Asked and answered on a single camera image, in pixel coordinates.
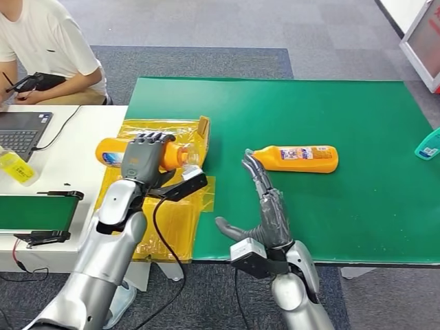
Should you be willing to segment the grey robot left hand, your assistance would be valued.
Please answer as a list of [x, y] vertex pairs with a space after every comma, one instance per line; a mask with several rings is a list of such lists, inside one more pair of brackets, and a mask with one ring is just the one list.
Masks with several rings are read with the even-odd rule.
[[174, 141], [174, 135], [162, 131], [138, 134], [127, 145], [120, 167], [121, 175], [147, 188], [160, 188], [175, 174], [174, 170], [159, 171], [166, 143]]

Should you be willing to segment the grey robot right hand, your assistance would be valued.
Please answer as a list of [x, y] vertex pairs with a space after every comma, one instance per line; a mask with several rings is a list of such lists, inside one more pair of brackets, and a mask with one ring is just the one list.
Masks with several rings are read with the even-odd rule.
[[251, 238], [269, 249], [291, 244], [293, 239], [282, 192], [272, 186], [266, 170], [253, 151], [247, 149], [242, 164], [250, 173], [260, 199], [260, 224], [253, 229], [243, 230], [230, 225], [223, 217], [217, 217], [216, 226], [222, 234], [236, 242]]

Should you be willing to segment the person's left hand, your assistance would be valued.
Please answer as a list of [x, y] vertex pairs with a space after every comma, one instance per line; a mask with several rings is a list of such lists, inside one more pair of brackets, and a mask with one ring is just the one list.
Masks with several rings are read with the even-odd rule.
[[42, 101], [42, 93], [36, 90], [17, 93], [14, 97], [15, 105], [36, 105]]

